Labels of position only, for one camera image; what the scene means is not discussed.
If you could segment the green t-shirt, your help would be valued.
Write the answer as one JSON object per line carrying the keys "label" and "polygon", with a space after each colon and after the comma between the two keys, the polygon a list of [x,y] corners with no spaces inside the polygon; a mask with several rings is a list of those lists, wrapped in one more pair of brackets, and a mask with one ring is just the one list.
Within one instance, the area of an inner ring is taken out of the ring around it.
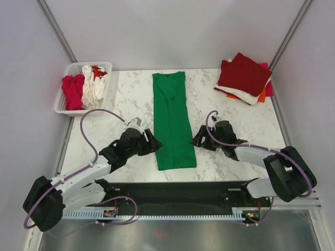
{"label": "green t-shirt", "polygon": [[153,78],[154,137],[158,170],[197,167],[186,105],[185,72],[155,73]]}

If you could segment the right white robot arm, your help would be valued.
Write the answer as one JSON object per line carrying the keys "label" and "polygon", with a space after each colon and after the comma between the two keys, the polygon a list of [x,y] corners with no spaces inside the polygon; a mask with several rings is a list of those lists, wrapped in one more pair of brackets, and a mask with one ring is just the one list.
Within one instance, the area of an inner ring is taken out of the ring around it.
{"label": "right white robot arm", "polygon": [[248,162],[266,169],[268,178],[250,180],[243,184],[240,200],[251,206],[262,197],[279,197],[290,202],[308,195],[317,180],[299,152],[292,146],[280,150],[263,150],[238,139],[229,121],[217,121],[212,128],[200,127],[190,144],[210,151],[221,149],[234,161]]}

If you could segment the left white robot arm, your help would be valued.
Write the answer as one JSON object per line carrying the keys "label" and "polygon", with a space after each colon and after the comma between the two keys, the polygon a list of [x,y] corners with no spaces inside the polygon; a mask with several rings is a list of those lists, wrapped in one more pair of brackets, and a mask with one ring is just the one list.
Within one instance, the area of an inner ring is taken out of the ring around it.
{"label": "left white robot arm", "polygon": [[111,205],[115,193],[103,177],[125,166],[129,158],[154,153],[161,147],[162,143],[149,129],[140,132],[127,128],[86,166],[52,179],[37,178],[23,204],[27,218],[33,221],[33,227],[46,232],[64,215],[81,207],[99,203]]}

